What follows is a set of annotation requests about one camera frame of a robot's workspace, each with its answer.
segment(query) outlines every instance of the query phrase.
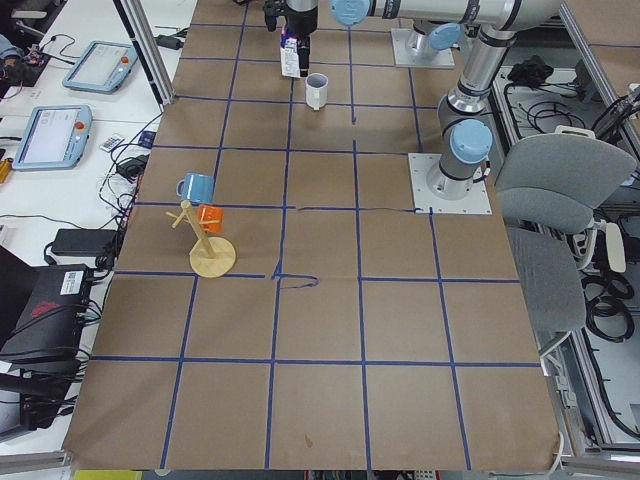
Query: white desk surface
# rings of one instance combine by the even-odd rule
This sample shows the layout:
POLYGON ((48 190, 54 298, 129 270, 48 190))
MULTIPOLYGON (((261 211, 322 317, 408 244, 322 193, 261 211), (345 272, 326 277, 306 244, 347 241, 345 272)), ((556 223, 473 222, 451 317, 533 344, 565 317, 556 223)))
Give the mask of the white desk surface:
MULTIPOLYGON (((143 0, 149 24, 154 35, 175 33, 154 26, 172 26, 178 29, 188 26, 195 8, 196 0, 143 0)), ((62 12, 41 42, 44 45, 52 35, 71 35, 76 43, 65 53, 81 55, 93 40, 129 43, 127 33, 111 0, 68 0, 62 12)), ((45 51, 56 55, 69 40, 60 39, 49 44, 45 51)), ((160 48, 162 59, 169 76, 173 78, 180 51, 160 48)), ((34 107, 42 105, 89 105, 94 118, 98 120, 117 120, 120 122, 147 122, 160 113, 147 77, 138 62, 122 86, 113 94, 99 94, 74 91, 62 86, 62 80, 71 68, 70 65, 51 59, 35 87, 25 87, 18 92, 11 88, 0 102, 0 116, 29 116, 34 107)))
MULTIPOLYGON (((7 117, 0 123, 0 136, 21 136, 27 123, 26 117, 7 117)), ((87 228, 97 228, 113 216, 98 198, 98 189, 102 179, 111 166, 109 154, 98 148, 98 145, 110 134, 117 132, 129 140, 140 130, 144 123, 121 123, 94 121, 89 141, 83 157, 75 168, 58 171, 11 172, 7 181, 0 185, 0 215, 46 215, 51 218, 67 220, 87 228)), ((0 140, 0 145, 7 149, 7 156, 17 150, 17 142, 0 140)), ((148 153, 142 147, 127 149, 126 156, 148 153)), ((108 193, 106 198, 112 200, 108 193)), ((53 223, 44 219, 12 219, 0 218, 11 230, 4 246, 30 265, 44 265, 42 250, 55 236, 59 228, 68 225, 53 223)), ((60 263, 77 263, 83 259, 63 258, 60 263)), ((106 282, 94 286, 91 298, 100 304, 106 293, 106 282)), ((96 326, 83 330, 81 345, 91 349, 96 326)), ((75 395, 79 385, 72 385, 69 396, 75 395)), ((0 443, 0 455, 23 453, 52 452, 59 450, 69 428, 71 416, 57 418, 48 429, 37 430, 15 439, 0 443)), ((31 472, 32 477, 20 474, 16 478, 54 479, 61 478, 60 472, 31 472)))

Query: round wooden base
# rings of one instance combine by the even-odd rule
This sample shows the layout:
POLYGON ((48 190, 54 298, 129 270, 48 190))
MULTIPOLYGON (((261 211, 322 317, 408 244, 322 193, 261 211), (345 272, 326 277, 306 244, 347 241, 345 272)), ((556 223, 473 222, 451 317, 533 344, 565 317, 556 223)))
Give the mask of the round wooden base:
POLYGON ((189 262, 193 271, 201 277, 218 278, 236 263, 236 249, 231 242, 220 237, 209 237, 209 243, 216 252, 215 258, 211 258, 198 241, 189 253, 189 262))

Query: white mug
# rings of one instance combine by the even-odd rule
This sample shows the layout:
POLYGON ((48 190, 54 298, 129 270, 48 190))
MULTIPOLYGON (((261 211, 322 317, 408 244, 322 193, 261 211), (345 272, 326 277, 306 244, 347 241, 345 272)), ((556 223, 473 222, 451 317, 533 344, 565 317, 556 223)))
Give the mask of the white mug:
POLYGON ((321 73, 312 73, 307 77, 307 105, 315 111, 320 110, 327 104, 327 90, 329 79, 321 73))

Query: gray chair seat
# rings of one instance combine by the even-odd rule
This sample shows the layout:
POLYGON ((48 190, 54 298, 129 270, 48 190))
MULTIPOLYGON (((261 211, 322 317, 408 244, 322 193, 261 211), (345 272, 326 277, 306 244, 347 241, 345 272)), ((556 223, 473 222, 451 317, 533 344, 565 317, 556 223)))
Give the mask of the gray chair seat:
POLYGON ((584 295, 568 245, 520 228, 509 227, 507 234, 533 328, 568 332, 584 327, 584 295))

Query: chair leg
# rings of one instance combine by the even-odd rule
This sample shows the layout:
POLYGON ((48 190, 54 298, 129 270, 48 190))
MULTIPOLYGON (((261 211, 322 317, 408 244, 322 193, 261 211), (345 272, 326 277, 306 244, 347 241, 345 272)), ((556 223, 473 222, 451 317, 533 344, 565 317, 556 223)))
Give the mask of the chair leg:
POLYGON ((569 338, 571 332, 558 332, 555 337, 549 340, 538 352, 540 358, 544 358, 558 348, 562 342, 569 338))

